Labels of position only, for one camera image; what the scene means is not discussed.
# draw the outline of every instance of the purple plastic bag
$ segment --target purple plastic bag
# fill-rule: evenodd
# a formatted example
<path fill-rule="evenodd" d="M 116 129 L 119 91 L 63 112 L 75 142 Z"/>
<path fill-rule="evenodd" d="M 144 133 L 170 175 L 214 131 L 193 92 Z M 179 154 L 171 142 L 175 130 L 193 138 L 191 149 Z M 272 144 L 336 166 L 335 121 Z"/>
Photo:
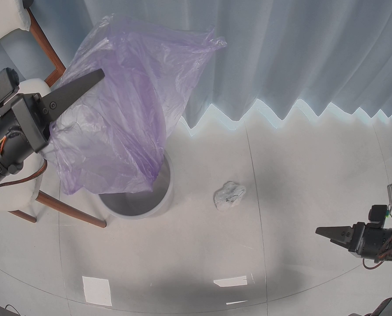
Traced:
<path fill-rule="evenodd" d="M 43 151 L 64 193 L 152 190 L 167 136 L 214 51 L 226 46 L 213 36 L 115 14 L 92 29 L 57 87 L 98 68 L 105 77 L 52 124 Z"/>

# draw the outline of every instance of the brown braided cable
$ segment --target brown braided cable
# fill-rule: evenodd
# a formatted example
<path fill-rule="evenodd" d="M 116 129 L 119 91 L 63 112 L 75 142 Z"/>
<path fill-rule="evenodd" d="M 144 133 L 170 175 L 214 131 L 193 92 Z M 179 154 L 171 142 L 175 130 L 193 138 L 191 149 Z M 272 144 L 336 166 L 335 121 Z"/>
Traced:
<path fill-rule="evenodd" d="M 0 187 L 21 184 L 23 182 L 28 182 L 32 179 L 35 179 L 36 177 L 38 177 L 44 173 L 44 171 L 47 169 L 47 165 L 48 165 L 47 160 L 44 159 L 44 164 L 41 166 L 41 168 L 37 172 L 31 174 L 30 176 L 28 176 L 26 178 L 20 179 L 20 180 L 15 180 L 13 182 L 3 182 L 0 184 Z"/>

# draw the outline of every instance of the crumpled white bag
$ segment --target crumpled white bag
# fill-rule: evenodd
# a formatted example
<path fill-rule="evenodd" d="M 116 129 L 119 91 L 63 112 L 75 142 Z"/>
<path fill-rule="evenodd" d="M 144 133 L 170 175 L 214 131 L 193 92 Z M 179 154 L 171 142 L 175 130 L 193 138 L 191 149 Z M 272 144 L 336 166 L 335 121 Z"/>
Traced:
<path fill-rule="evenodd" d="M 217 210 L 226 211 L 231 207 L 237 206 L 245 193 L 246 187 L 243 185 L 227 182 L 224 187 L 215 193 L 214 203 Z"/>

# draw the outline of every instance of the chair backrest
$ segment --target chair backrest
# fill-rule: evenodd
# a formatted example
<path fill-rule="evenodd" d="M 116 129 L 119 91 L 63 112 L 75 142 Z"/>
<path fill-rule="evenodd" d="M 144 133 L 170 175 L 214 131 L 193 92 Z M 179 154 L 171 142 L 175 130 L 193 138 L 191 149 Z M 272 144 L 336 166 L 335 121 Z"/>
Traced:
<path fill-rule="evenodd" d="M 50 61 L 55 70 L 45 79 L 52 86 L 66 70 L 44 32 L 34 18 L 30 9 L 25 9 L 23 0 L 0 0 L 0 39 L 15 29 L 30 31 Z"/>

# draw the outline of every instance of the curtain fold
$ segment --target curtain fold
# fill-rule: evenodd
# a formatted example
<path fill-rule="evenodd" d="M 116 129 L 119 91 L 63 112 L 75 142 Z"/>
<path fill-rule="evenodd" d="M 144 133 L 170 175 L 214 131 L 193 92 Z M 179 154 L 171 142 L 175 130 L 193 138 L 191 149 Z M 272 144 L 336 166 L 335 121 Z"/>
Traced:
<path fill-rule="evenodd" d="M 34 0 L 31 7 L 67 66 L 103 16 L 123 13 L 172 29 L 211 25 L 228 47 L 209 62 L 185 117 L 210 104 L 239 120 L 256 99 L 284 119 L 297 99 L 320 115 L 332 102 L 392 115 L 392 0 Z M 45 78 L 51 62 L 26 32 L 0 41 L 0 69 Z"/>

